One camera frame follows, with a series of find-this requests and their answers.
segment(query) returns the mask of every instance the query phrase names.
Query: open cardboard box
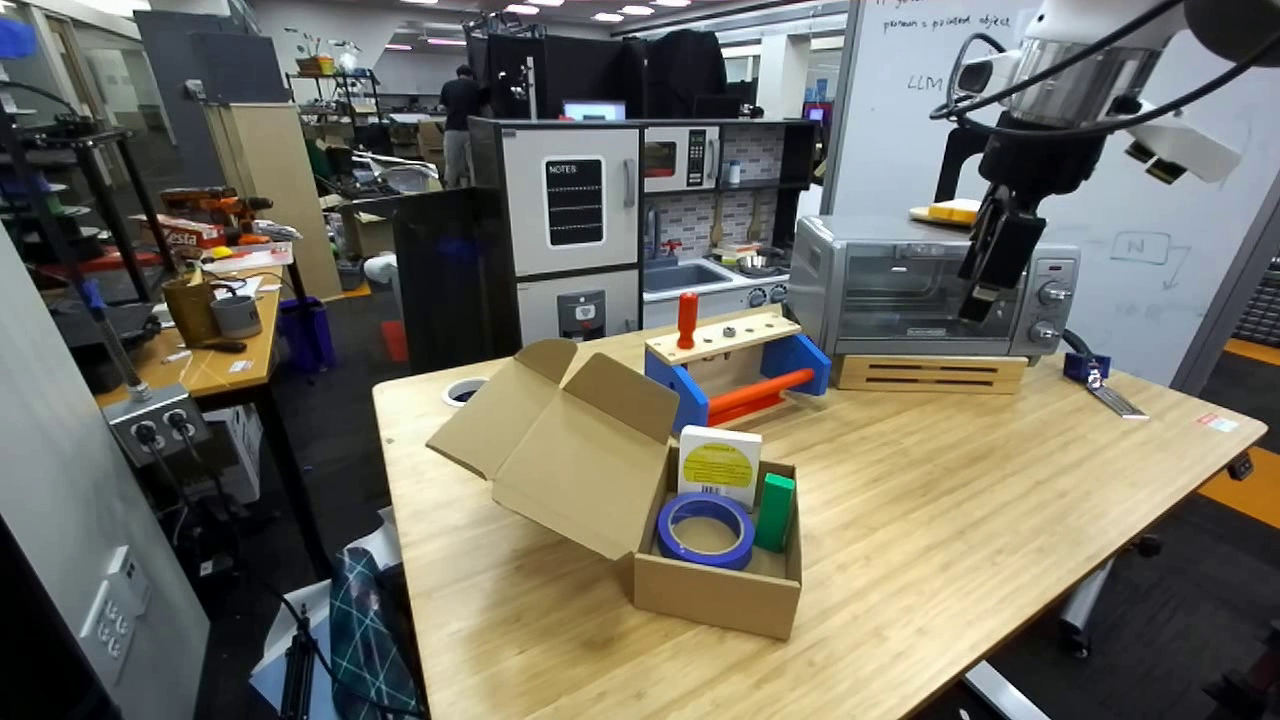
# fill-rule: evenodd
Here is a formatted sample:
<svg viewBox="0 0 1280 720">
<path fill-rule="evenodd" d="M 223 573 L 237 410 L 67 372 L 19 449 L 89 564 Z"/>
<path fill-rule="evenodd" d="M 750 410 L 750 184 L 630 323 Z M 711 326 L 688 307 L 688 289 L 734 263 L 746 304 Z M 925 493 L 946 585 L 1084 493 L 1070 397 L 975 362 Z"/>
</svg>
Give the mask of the open cardboard box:
<svg viewBox="0 0 1280 720">
<path fill-rule="evenodd" d="M 789 638 L 805 588 L 801 517 L 791 549 L 755 549 L 746 573 L 660 556 L 652 519 L 677 493 L 681 399 L 604 352 L 580 372 L 573 358 L 563 339 L 525 349 L 429 444 L 492 481 L 498 504 L 617 561 L 637 606 Z"/>
</svg>

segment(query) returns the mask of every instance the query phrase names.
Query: white cabinet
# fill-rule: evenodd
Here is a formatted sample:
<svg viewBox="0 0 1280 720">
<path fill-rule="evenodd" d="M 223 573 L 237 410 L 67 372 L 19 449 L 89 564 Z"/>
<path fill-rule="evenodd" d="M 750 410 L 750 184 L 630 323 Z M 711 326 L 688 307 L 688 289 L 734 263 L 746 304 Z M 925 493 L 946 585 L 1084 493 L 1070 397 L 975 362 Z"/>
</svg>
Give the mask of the white cabinet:
<svg viewBox="0 0 1280 720">
<path fill-rule="evenodd" d="M 518 276 L 642 258 L 642 126 L 499 126 Z"/>
<path fill-rule="evenodd" d="M 642 272 L 519 279 L 519 339 L 594 339 L 642 326 Z"/>
</svg>

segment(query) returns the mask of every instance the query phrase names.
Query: blue tape roll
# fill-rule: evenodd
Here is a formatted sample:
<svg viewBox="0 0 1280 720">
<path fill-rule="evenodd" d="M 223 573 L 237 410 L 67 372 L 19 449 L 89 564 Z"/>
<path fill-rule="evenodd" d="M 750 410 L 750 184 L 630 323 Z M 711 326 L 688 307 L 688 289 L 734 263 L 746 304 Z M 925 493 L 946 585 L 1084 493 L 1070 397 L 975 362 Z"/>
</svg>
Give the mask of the blue tape roll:
<svg viewBox="0 0 1280 720">
<path fill-rule="evenodd" d="M 737 533 L 730 550 L 695 550 L 688 542 L 681 542 L 677 525 L 688 517 L 709 517 L 719 519 Z M 750 568 L 754 564 L 754 511 L 750 504 L 734 501 L 734 497 L 717 497 L 717 493 L 688 493 L 688 497 L 673 497 L 660 511 L 655 511 L 655 549 L 664 556 L 677 556 L 684 564 L 705 564 L 705 568 Z"/>
</svg>

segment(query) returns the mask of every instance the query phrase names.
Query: desk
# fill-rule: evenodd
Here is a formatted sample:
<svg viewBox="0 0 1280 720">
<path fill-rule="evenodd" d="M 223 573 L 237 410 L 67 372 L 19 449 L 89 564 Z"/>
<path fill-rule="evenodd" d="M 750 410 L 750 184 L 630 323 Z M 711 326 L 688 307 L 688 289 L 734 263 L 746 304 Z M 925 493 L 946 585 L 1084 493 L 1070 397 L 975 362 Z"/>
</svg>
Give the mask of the desk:
<svg viewBox="0 0 1280 720">
<path fill-rule="evenodd" d="M 642 336 L 600 339 L 642 367 Z M 905 714 L 1240 454 L 1265 422 L 1116 377 L 1128 422 L 1046 358 L 1022 397 L 828 391 L 739 429 L 801 463 L 789 642 L 637 610 L 612 564 L 424 449 L 446 386 L 377 386 L 432 714 Z"/>
<path fill-rule="evenodd" d="M 137 377 L 150 386 L 183 382 L 202 408 L 255 403 L 255 410 L 264 421 L 264 439 L 277 450 L 289 509 L 295 517 L 301 536 L 304 536 L 304 550 L 309 550 L 315 574 L 332 574 L 332 561 L 327 561 L 322 529 L 315 529 L 313 497 L 309 497 L 304 471 L 301 471 L 292 444 L 289 444 L 285 417 L 273 397 L 282 279 L 264 279 L 264 289 L 255 295 L 255 314 L 261 314 L 261 333 L 251 339 L 245 339 L 245 352 L 214 352 L 214 349 L 183 352 L 180 333 L 165 326 L 159 336 L 154 336 L 146 349 L 133 352 Z M 124 397 L 128 397 L 128 386 L 122 382 L 116 391 L 97 397 L 97 403 L 109 408 L 109 403 L 122 403 Z"/>
</svg>

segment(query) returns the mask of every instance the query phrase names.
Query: blue object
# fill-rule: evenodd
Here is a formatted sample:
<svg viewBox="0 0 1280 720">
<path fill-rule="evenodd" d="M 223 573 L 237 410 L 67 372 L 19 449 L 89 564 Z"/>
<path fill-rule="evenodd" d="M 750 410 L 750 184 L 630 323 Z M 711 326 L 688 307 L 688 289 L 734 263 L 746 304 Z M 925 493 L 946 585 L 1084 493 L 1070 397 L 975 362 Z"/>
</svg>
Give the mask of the blue object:
<svg viewBox="0 0 1280 720">
<path fill-rule="evenodd" d="M 681 397 L 681 408 L 677 408 L 677 437 L 684 422 L 709 422 L 711 417 L 711 399 L 709 391 L 692 378 L 688 367 L 681 362 L 670 362 L 660 352 L 644 349 L 644 377 L 673 386 Z"/>
<path fill-rule="evenodd" d="M 19 59 L 38 51 L 42 51 L 38 26 L 0 15 L 0 59 Z"/>
<path fill-rule="evenodd" d="M 737 533 L 730 550 L 695 550 L 688 542 L 681 542 L 677 525 L 688 517 L 709 517 L 719 519 Z M 705 564 L 705 568 L 750 568 L 754 564 L 754 542 L 755 542 L 755 525 L 750 504 L 734 501 L 734 497 L 717 497 L 717 493 L 688 493 L 688 497 L 673 497 L 660 511 L 655 511 L 655 549 L 673 561 L 684 564 Z"/>
<path fill-rule="evenodd" d="M 109 298 L 106 298 L 106 290 L 97 289 L 94 276 L 80 279 L 80 295 L 83 295 L 83 304 L 89 304 L 89 311 L 94 311 L 97 321 L 109 314 Z"/>
<path fill-rule="evenodd" d="M 282 336 L 289 339 L 289 362 L 304 377 L 335 367 L 335 349 L 327 333 L 327 311 L 315 295 L 309 304 L 282 304 Z"/>
<path fill-rule="evenodd" d="M 1077 382 L 1095 386 L 1095 382 L 1105 382 L 1111 377 L 1111 357 L 1070 352 L 1064 377 L 1077 378 Z"/>
<path fill-rule="evenodd" d="M 831 358 L 810 336 L 765 345 L 762 377 L 789 377 L 795 367 L 812 367 L 812 378 L 795 391 L 825 397 L 831 386 Z"/>
<path fill-rule="evenodd" d="M 825 397 L 831 386 L 831 358 L 810 336 L 768 339 L 762 357 L 762 377 L 789 377 L 795 367 L 812 367 L 812 378 L 795 391 Z M 681 362 L 670 362 L 660 352 L 644 349 L 644 377 L 673 386 L 681 397 L 681 410 L 673 437 L 684 422 L 711 422 L 711 397 L 695 382 L 695 377 Z"/>
</svg>

